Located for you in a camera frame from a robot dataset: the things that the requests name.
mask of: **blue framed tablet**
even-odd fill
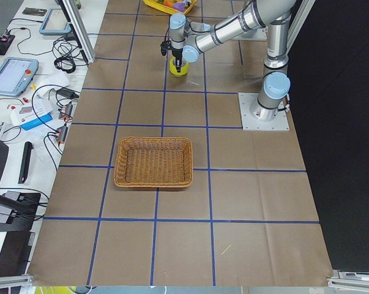
[[[29,83],[39,68],[36,59],[8,57],[0,67],[0,95],[18,96]]]
[[[46,14],[39,32],[42,35],[66,35],[71,32],[62,9],[50,9]]]

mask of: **black monitor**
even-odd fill
[[[0,181],[5,169],[9,147],[0,141]],[[0,232],[30,230],[34,221],[40,193],[8,191],[0,195]]]

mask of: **basket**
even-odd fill
[[[157,0],[143,0],[143,2],[150,7],[156,8],[157,10],[160,10],[160,11],[164,11],[168,14],[175,14],[175,13],[187,14],[192,9],[192,7],[195,5],[197,0],[192,0],[191,5],[184,12],[180,12],[174,8],[158,3]]]
[[[127,137],[119,143],[114,169],[119,187],[188,187],[192,174],[187,138]]]

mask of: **black monitor base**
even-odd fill
[[[37,207],[39,206],[40,193],[19,193],[15,199],[19,204],[28,208],[28,216],[23,213],[19,213],[15,210],[11,210],[11,213],[7,213],[6,216],[0,214],[0,232],[11,231],[29,231],[32,228],[34,216],[36,215]],[[2,213],[3,207],[0,206],[0,213]]]

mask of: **wicker basket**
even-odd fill
[[[114,182],[119,187],[188,187],[192,144],[187,138],[134,138],[119,143]]]

